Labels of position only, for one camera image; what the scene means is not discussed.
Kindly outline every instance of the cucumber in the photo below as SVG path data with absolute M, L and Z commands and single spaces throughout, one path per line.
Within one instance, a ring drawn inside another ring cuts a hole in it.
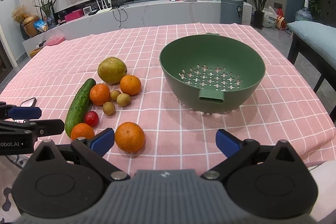
M 85 114 L 92 103 L 90 100 L 90 90 L 95 85 L 96 81 L 94 79 L 90 78 L 86 80 L 73 99 L 64 123 L 65 132 L 69 137 L 71 137 L 71 131 L 74 126 L 84 122 Z

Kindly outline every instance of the pink checkered tablecloth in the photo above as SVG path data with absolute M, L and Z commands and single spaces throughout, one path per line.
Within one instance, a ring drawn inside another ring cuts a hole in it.
M 248 44 L 266 64 L 265 77 L 253 95 L 239 109 L 226 114 L 204 114 L 181 105 L 159 63 L 160 51 L 167 43 L 207 32 Z M 115 145 L 104 156 L 131 175 L 138 169 L 191 168 L 203 173 L 225 159 L 215 144 L 219 128 L 263 145 L 288 139 L 306 162 L 336 158 L 336 129 L 322 103 L 294 66 L 250 26 L 197 23 L 143 27 L 65 41 L 41 50 L 8 84 L 0 100 L 20 105 L 36 97 L 42 119 L 65 121 L 85 80 L 92 77 L 102 82 L 97 67 L 110 56 L 125 61 L 129 74 L 140 78 L 142 92 L 133 97 L 131 105 L 122 109 L 116 106 L 117 112 L 111 117 L 94 106 L 100 116 L 95 132 L 106 127 L 116 129 L 127 121 L 143 128 L 146 145 L 137 155 L 126 154 Z M 56 144 L 70 143 L 65 133 L 51 138 Z

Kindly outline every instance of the plastic water bottle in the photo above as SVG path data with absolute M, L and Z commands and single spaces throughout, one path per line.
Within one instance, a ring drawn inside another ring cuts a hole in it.
M 313 21 L 313 17 L 311 13 L 308 10 L 308 4 L 309 1 L 305 0 L 304 1 L 304 8 L 301 10 L 298 10 L 295 15 L 295 21 Z

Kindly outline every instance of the phone screen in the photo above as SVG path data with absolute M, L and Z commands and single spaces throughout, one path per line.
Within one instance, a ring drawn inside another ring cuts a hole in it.
M 35 106 L 36 104 L 36 98 L 31 98 L 31 99 L 28 99 L 24 102 L 21 103 L 20 107 L 32 107 L 32 106 Z M 20 122 L 20 123 L 24 123 L 26 122 L 27 120 L 15 120 L 14 122 Z

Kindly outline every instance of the green colander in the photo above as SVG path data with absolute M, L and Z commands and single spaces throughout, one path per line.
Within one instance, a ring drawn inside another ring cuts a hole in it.
M 169 43 L 160 53 L 160 64 L 176 97 L 205 113 L 238 108 L 265 75 L 263 59 L 254 49 L 209 33 Z

